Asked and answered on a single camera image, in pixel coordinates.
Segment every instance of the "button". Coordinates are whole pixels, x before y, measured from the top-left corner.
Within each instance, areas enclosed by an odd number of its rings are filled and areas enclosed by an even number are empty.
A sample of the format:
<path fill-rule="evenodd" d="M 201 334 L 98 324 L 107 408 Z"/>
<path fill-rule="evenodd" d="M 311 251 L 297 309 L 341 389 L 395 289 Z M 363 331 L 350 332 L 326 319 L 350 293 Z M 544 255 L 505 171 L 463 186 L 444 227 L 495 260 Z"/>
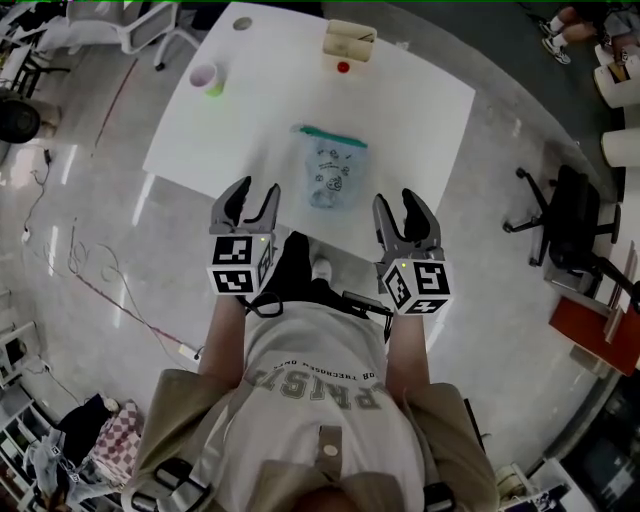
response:
<path fill-rule="evenodd" d="M 338 449 L 332 444 L 324 445 L 324 447 L 322 448 L 322 451 L 328 457 L 335 457 L 336 455 L 338 455 Z"/>

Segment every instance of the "plastic bag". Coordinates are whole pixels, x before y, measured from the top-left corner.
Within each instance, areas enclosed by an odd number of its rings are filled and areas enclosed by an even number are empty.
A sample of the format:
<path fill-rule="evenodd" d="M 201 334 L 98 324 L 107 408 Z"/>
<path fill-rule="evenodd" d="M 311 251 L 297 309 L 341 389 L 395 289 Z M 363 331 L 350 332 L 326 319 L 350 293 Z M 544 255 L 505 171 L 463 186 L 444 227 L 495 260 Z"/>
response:
<path fill-rule="evenodd" d="M 365 173 L 367 145 L 313 126 L 294 131 L 306 135 L 307 195 L 315 208 L 347 209 L 355 203 Z"/>

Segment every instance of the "shoe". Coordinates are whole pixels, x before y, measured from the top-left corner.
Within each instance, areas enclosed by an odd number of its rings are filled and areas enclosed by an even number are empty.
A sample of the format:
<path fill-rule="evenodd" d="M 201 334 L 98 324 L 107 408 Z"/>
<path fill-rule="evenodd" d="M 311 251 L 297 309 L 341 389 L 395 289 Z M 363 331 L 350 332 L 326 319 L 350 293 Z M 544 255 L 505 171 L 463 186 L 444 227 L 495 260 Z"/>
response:
<path fill-rule="evenodd" d="M 551 55 L 553 55 L 553 57 L 560 64 L 571 64 L 571 58 L 566 53 L 564 53 L 564 50 L 562 48 L 554 46 L 554 44 L 551 42 L 551 38 L 550 37 L 547 37 L 547 38 L 542 40 L 542 46 L 544 46 L 545 49 Z"/>
<path fill-rule="evenodd" d="M 548 21 L 539 21 L 538 28 L 542 30 L 542 33 L 547 37 L 557 36 L 558 33 L 551 30 L 551 26 Z"/>
<path fill-rule="evenodd" d="M 313 262 L 311 267 L 311 280 L 324 279 L 327 283 L 331 284 L 331 263 L 325 258 L 318 258 Z"/>

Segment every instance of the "checkered cloth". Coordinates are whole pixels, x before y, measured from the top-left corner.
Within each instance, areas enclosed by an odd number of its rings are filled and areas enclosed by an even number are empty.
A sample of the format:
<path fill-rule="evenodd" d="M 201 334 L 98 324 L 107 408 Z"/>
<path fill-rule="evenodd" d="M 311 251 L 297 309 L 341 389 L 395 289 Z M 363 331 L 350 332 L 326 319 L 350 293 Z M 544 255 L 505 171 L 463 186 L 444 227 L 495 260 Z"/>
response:
<path fill-rule="evenodd" d="M 141 429 L 138 406 L 132 401 L 126 402 L 118 415 L 102 427 L 90 456 L 112 482 L 126 485 L 131 478 Z"/>

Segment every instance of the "floor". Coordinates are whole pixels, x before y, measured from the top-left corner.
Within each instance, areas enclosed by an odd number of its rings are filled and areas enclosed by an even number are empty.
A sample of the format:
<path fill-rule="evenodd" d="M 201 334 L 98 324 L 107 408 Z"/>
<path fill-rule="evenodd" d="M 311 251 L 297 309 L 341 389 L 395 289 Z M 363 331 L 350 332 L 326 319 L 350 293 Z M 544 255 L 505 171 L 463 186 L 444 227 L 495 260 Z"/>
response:
<path fill-rule="evenodd" d="M 452 51 L 412 40 L 434 62 Z M 211 199 L 142 170 L 193 50 L 176 46 L 162 73 L 153 69 L 153 52 L 130 57 L 92 47 L 61 57 L 73 71 L 43 80 L 39 93 L 62 107 L 56 137 L 13 147 L 0 168 L 2 280 L 20 316 L 37 322 L 53 376 L 75 397 L 37 374 L 41 366 L 34 363 L 25 384 L 54 417 L 96 392 L 133 399 L 146 411 L 163 369 L 193 368 L 177 343 L 156 337 L 148 325 L 198 348 L 215 303 L 204 278 Z M 462 56 L 470 55 L 464 49 Z M 522 94 L 513 80 L 501 87 Z M 24 220 L 40 193 L 31 171 L 45 176 L 42 145 L 54 160 L 29 222 L 31 237 L 22 244 Z M 437 211 L 456 299 L 430 347 L 431 374 L 470 399 L 480 430 L 490 434 L 485 444 L 496 467 L 533 464 L 595 380 L 568 357 L 571 343 L 547 324 L 558 297 L 543 270 L 527 265 L 536 234 L 501 229 L 507 216 L 535 211 L 515 169 L 540 177 L 552 175 L 559 162 L 537 129 L 478 89 Z M 371 286 L 373 269 L 362 261 L 320 250 L 336 267 L 339 289 Z"/>
<path fill-rule="evenodd" d="M 566 4 L 419 2 L 397 5 L 458 37 L 517 80 L 560 122 L 596 172 L 607 180 L 611 168 L 603 159 L 600 137 L 615 128 L 612 110 L 600 97 L 593 81 L 593 70 L 600 66 L 593 51 L 596 43 L 568 46 L 571 64 L 560 65 L 542 47 L 542 34 L 531 19 L 531 16 L 551 19 Z"/>

